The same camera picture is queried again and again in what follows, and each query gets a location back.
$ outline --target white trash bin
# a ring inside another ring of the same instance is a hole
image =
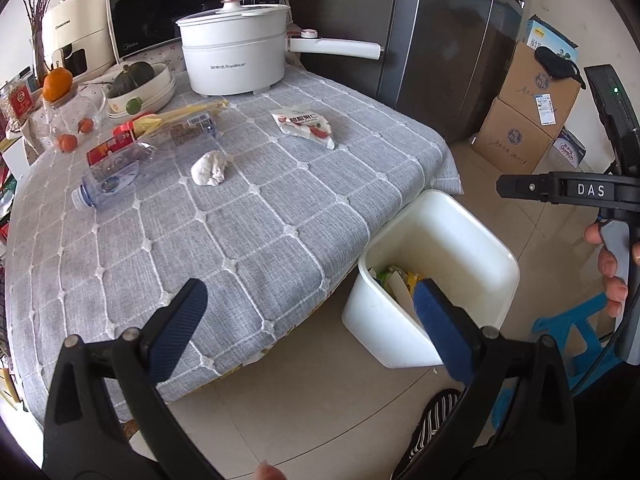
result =
[[[391,264],[432,278],[479,327],[501,327],[520,281],[516,258],[489,229],[446,193],[426,190],[365,248],[342,313],[347,329],[388,368],[442,364],[422,326],[369,275]]]

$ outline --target striped slipper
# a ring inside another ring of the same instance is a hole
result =
[[[398,478],[400,473],[409,465],[409,462],[430,443],[431,439],[444,423],[444,420],[449,416],[449,413],[451,413],[456,402],[458,402],[460,395],[462,395],[462,393],[458,390],[442,390],[429,401],[427,407],[422,412],[420,423],[418,423],[411,437],[409,447],[404,452],[404,455],[391,475],[391,480]]]

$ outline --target green fruit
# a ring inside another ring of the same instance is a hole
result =
[[[127,114],[129,115],[139,114],[140,110],[142,110],[142,99],[140,99],[139,97],[130,99],[129,101],[127,101],[126,109]]]
[[[111,83],[107,97],[112,99],[133,92],[156,76],[154,68],[146,61],[139,61],[132,65],[125,65],[122,72]]]

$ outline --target white bowl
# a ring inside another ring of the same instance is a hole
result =
[[[174,97],[174,94],[175,94],[175,81],[172,78],[167,88],[162,89],[158,95],[155,95],[148,101],[142,103],[142,108],[140,108],[140,111],[136,114],[136,116],[147,113],[147,112],[151,112],[152,114],[155,114],[158,110],[160,110],[160,108],[163,108],[168,104],[168,102]],[[131,117],[133,116],[128,114],[126,110],[124,110],[119,114],[115,114],[109,111],[109,118],[115,121],[128,120]]]
[[[160,92],[168,88],[173,78],[171,71],[164,63],[156,63],[152,65],[156,76],[149,82],[143,84],[141,87],[127,92],[119,97],[113,97],[107,99],[107,105],[109,107],[109,113],[122,114],[127,113],[127,103],[135,97],[139,97],[143,104],[148,102],[153,97],[157,96]]]

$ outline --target pot lid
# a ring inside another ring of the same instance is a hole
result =
[[[221,9],[205,10],[191,16],[186,16],[175,22],[179,27],[187,25],[203,25],[204,23],[222,22],[248,18],[250,16],[262,16],[272,12],[287,12],[286,5],[241,5],[240,0],[222,0]]]

